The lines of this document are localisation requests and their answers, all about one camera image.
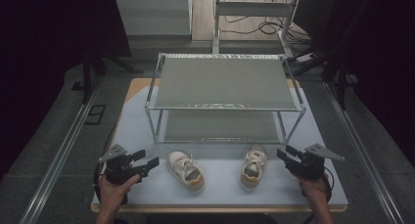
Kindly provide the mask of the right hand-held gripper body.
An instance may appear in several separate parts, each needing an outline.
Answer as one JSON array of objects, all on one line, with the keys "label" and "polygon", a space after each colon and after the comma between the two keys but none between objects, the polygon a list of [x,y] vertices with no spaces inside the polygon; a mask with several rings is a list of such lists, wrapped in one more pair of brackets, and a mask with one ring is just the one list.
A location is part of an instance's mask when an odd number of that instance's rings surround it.
[{"label": "right hand-held gripper body", "polygon": [[299,151],[299,154],[296,157],[299,160],[295,160],[293,166],[288,170],[307,180],[315,180],[324,175],[326,158],[339,161],[346,160],[343,156],[340,156],[319,144],[307,147],[304,152]]}]

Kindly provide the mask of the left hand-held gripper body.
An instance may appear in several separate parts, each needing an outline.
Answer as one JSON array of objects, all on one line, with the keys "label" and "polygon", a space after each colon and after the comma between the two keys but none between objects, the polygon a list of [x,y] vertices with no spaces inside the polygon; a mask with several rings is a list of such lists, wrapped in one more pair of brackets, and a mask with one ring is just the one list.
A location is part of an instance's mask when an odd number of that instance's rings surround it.
[{"label": "left hand-held gripper body", "polygon": [[144,165],[130,166],[133,161],[132,155],[128,155],[127,150],[121,145],[115,144],[98,159],[99,163],[106,164],[105,175],[108,181],[121,185],[134,175],[140,175],[138,182],[148,176],[149,172],[145,171]]}]

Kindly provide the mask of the white sneaker with yellow heel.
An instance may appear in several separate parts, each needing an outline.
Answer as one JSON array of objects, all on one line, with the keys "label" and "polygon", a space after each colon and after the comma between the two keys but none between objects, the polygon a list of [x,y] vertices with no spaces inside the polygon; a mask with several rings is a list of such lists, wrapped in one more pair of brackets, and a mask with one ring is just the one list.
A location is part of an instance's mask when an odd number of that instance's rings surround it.
[{"label": "white sneaker with yellow heel", "polygon": [[241,185],[246,190],[253,190],[259,184],[268,157],[261,145],[251,146],[245,154],[241,172]]},{"label": "white sneaker with yellow heel", "polygon": [[170,173],[191,192],[198,193],[205,187],[205,177],[196,165],[192,155],[182,151],[171,152],[167,156]]}]

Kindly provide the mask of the grey two-tier shoe rack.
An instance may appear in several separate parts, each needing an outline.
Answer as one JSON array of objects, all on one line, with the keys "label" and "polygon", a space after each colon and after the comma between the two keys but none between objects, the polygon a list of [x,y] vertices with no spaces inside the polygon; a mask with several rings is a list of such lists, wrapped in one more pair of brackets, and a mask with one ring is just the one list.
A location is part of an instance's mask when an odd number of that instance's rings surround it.
[{"label": "grey two-tier shoe rack", "polygon": [[157,143],[284,145],[306,108],[282,55],[161,53],[145,111]]}]

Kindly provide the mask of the person's right hand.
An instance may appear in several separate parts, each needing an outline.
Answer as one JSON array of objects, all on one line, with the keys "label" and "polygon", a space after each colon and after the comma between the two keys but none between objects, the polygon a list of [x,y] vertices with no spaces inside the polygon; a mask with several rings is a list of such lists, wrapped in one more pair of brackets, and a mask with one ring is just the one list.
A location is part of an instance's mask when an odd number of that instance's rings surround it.
[{"label": "person's right hand", "polygon": [[311,206],[327,203],[327,186],[322,178],[315,180],[307,180],[296,175],[300,182],[300,187],[305,193],[305,196]]}]

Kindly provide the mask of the person's left hand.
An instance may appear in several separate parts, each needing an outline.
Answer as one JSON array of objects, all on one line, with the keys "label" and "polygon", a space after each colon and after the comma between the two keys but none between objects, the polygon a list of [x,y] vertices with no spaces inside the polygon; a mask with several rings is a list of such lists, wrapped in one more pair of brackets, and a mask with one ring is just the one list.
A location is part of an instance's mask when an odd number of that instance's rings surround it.
[{"label": "person's left hand", "polygon": [[134,175],[121,185],[112,184],[106,176],[100,178],[100,213],[115,215],[118,213],[122,204],[123,197],[140,179],[139,175]]}]

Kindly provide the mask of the pale blue table mat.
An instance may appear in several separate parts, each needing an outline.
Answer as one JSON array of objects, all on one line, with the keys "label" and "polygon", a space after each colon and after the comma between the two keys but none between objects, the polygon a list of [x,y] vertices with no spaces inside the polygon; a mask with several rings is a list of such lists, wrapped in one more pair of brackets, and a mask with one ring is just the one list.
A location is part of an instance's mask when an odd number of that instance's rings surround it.
[{"label": "pale blue table mat", "polygon": [[[305,197],[301,194],[298,180],[285,168],[283,160],[276,156],[277,149],[283,145],[262,144],[268,155],[264,173],[259,185],[252,190],[245,190],[240,184],[240,176],[246,152],[254,141],[184,141],[183,142],[156,142],[149,126],[145,112],[145,102],[149,92],[149,79],[133,79],[124,102],[113,144],[119,144],[127,152],[146,151],[145,158],[132,162],[134,165],[145,164],[148,159],[160,158],[160,165],[151,169],[149,176],[131,188],[128,193],[128,203],[124,204],[120,212],[287,212],[308,211]],[[256,112],[179,112],[184,116],[199,113],[209,118],[196,119],[196,123],[179,122],[173,125],[174,129],[185,126],[195,126],[201,132],[218,129],[224,131],[230,126],[237,126],[238,113],[242,116],[242,129],[249,133],[265,130],[275,126],[277,116],[266,119],[275,125],[264,126],[254,124],[252,113]],[[316,125],[311,110],[306,110],[300,121],[290,145],[303,151],[306,147],[319,143],[324,147],[323,139]],[[183,151],[193,155],[205,176],[205,187],[199,192],[191,192],[173,177],[167,168],[167,155],[170,152]]]}]

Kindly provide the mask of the black floor stand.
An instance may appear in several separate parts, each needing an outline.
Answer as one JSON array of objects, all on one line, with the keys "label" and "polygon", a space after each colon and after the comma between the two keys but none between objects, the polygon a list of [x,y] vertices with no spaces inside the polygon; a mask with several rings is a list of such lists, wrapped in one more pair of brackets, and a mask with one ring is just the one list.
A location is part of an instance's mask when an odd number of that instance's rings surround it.
[{"label": "black floor stand", "polygon": [[341,48],[335,47],[328,52],[323,52],[316,58],[313,58],[305,66],[295,70],[294,76],[300,76],[324,63],[327,63],[327,65],[321,73],[321,78],[325,82],[337,78],[337,82],[335,83],[336,99],[340,107],[345,110],[345,90],[348,83],[346,81],[346,61],[344,60]]},{"label": "black floor stand", "polygon": [[82,103],[85,104],[92,96],[92,82],[91,82],[91,69],[98,75],[104,75],[106,73],[106,67],[104,65],[104,58],[108,58],[110,61],[115,63],[116,65],[123,67],[127,71],[132,73],[143,73],[142,69],[138,67],[133,67],[122,61],[120,58],[112,55],[111,53],[98,49],[97,51],[94,50],[85,50],[83,53],[83,60],[82,60],[82,70],[83,70],[83,100]]}]

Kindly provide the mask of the dark curtain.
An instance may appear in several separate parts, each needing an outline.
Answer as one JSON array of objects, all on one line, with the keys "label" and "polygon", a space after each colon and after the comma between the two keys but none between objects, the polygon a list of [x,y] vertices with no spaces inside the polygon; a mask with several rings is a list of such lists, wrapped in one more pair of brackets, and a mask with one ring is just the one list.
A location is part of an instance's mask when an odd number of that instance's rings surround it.
[{"label": "dark curtain", "polygon": [[0,0],[0,180],[88,55],[130,49],[116,0]]},{"label": "dark curtain", "polygon": [[299,0],[294,23],[357,78],[354,92],[415,166],[415,0]]}]

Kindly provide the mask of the grey cabinet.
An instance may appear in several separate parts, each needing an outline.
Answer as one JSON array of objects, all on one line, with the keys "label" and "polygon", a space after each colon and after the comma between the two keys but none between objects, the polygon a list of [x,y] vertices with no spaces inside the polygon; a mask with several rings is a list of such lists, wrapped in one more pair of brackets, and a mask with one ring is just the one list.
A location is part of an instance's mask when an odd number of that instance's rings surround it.
[{"label": "grey cabinet", "polygon": [[116,0],[129,36],[189,36],[192,0]]}]

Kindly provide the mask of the metal floor rail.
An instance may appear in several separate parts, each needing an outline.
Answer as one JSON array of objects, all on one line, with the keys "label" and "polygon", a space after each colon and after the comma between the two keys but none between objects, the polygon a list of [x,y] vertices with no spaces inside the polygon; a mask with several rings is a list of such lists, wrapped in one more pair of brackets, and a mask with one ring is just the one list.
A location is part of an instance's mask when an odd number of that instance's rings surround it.
[{"label": "metal floor rail", "polygon": [[60,173],[69,157],[72,147],[79,135],[82,125],[87,118],[89,111],[96,99],[99,89],[102,85],[103,78],[96,77],[92,84],[92,90],[87,100],[81,105],[77,116],[72,123],[69,132],[67,133],[64,142],[59,147],[56,155],[46,170],[41,182],[39,183],[35,193],[28,203],[19,224],[36,224],[45,204],[47,203],[57,181]]},{"label": "metal floor rail", "polygon": [[342,126],[346,131],[346,135],[355,150],[356,156],[371,184],[379,203],[387,216],[390,224],[406,224],[402,217],[391,192],[387,188],[381,173],[375,166],[375,163],[370,158],[367,150],[364,147],[361,138],[359,137],[353,123],[351,122],[346,110],[341,106],[337,100],[335,88],[331,83],[324,82],[324,88],[329,94],[331,103],[337,113]]}]

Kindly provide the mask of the white metal stand frame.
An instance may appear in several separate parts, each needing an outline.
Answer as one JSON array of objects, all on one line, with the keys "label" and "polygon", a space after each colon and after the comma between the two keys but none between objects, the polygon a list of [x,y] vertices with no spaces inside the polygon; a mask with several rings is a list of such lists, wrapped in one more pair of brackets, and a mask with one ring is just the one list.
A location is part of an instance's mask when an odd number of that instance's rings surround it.
[{"label": "white metal stand frame", "polygon": [[223,16],[236,17],[274,17],[282,18],[283,28],[278,31],[278,38],[287,58],[293,56],[292,50],[287,41],[288,30],[292,23],[297,3],[299,0],[292,0],[291,2],[237,2],[237,1],[223,1],[214,0],[213,14],[214,14],[214,30],[212,37],[212,52],[219,53],[219,18]]}]

